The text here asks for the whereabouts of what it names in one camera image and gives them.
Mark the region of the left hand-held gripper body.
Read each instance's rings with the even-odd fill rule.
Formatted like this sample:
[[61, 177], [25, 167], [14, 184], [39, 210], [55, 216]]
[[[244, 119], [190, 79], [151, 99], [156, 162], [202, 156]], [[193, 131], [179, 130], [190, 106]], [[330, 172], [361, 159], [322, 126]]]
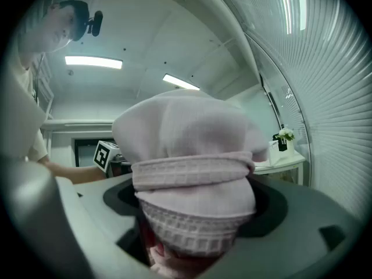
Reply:
[[119, 147], [113, 142], [98, 141], [94, 164], [107, 177], [117, 177], [131, 173], [131, 164], [124, 158]]

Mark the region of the pink clothes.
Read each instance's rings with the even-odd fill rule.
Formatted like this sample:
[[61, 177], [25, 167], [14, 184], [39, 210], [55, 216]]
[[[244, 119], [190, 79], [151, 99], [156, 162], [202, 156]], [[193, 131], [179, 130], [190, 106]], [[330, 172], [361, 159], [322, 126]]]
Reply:
[[233, 245], [253, 219], [247, 179], [269, 142], [240, 109], [201, 91], [159, 94], [127, 109], [112, 133], [132, 169], [148, 223], [151, 269], [194, 279]]

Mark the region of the white laundry basket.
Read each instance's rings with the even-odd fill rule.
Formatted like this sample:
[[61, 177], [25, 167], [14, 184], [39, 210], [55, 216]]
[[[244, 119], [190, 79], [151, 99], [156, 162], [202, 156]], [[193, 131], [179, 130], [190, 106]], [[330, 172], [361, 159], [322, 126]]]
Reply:
[[284, 159], [287, 156], [287, 150], [281, 151], [279, 143], [280, 141], [278, 140], [270, 141], [268, 157], [269, 166], [276, 165], [281, 159]]

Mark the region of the person's left forearm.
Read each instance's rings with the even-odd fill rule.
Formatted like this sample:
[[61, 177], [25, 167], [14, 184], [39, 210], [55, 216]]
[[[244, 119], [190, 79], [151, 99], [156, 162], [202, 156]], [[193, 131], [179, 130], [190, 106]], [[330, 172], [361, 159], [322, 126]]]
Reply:
[[50, 162], [47, 157], [38, 161], [44, 165], [54, 177], [69, 179], [73, 184], [85, 184], [106, 179], [106, 174], [96, 166], [64, 167]]

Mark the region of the black framed glass door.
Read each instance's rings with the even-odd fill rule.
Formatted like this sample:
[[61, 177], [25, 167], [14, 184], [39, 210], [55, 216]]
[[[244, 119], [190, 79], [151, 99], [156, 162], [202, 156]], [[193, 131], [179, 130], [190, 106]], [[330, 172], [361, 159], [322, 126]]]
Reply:
[[74, 139], [74, 162], [76, 167], [88, 167], [94, 164], [94, 155], [99, 139]]

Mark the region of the long ceiling light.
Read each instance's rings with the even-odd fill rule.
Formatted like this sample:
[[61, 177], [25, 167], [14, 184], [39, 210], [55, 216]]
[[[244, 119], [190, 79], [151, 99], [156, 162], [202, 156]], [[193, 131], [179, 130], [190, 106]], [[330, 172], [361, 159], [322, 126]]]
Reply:
[[195, 85], [192, 85], [180, 78], [177, 78], [177, 77], [174, 77], [172, 75], [169, 75], [169, 74], [165, 74], [164, 77], [163, 77], [163, 81], [167, 82], [167, 83], [170, 83], [170, 84], [173, 84], [175, 86], [178, 86], [180, 88], [183, 88], [183, 89], [188, 89], [188, 90], [195, 90], [195, 91], [199, 91], [200, 88], [195, 86]]
[[100, 58], [93, 56], [65, 56], [67, 65], [97, 66], [111, 69], [121, 69], [122, 60]]

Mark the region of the person's cream t-shirt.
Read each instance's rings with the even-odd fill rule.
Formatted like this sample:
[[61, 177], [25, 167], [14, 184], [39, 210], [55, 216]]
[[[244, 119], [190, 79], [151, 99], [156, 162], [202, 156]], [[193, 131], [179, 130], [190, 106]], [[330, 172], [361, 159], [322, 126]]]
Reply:
[[[15, 79], [18, 81], [20, 86], [29, 94], [29, 96], [31, 96], [33, 101], [35, 101], [33, 94], [33, 73], [30, 67], [25, 68], [21, 63], [20, 52], [18, 50], [17, 44], [15, 44], [13, 47], [12, 57], [12, 71]], [[49, 161], [48, 151], [44, 144], [44, 138], [41, 134], [41, 130], [37, 131], [34, 143], [29, 149], [27, 157], [30, 161], [39, 163], [45, 163]]]

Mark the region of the white low table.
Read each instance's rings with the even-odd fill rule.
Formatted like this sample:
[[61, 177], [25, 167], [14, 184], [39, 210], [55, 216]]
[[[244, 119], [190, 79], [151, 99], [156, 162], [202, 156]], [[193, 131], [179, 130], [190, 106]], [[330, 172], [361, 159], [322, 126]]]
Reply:
[[303, 185], [303, 163], [306, 161], [305, 157], [303, 157], [300, 153], [295, 151], [293, 156], [287, 155], [287, 151], [283, 153], [282, 158], [275, 163], [273, 166], [256, 166], [255, 174], [264, 175], [264, 174], [273, 174], [279, 173], [287, 170], [298, 170], [298, 185]]

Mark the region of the white flower bouquet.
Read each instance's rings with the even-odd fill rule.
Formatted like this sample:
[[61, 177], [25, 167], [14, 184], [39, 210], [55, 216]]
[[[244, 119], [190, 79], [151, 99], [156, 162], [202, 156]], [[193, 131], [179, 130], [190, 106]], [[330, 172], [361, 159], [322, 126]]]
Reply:
[[283, 128], [275, 137], [285, 142], [287, 146], [288, 156], [294, 156], [294, 132], [289, 128]]

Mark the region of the white window blinds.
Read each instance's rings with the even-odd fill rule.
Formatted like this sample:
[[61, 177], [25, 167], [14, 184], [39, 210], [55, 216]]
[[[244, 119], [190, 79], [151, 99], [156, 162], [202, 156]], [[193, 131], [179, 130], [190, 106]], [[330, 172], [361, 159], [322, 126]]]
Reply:
[[372, 41], [344, 0], [223, 0], [248, 40], [306, 181], [372, 211]]

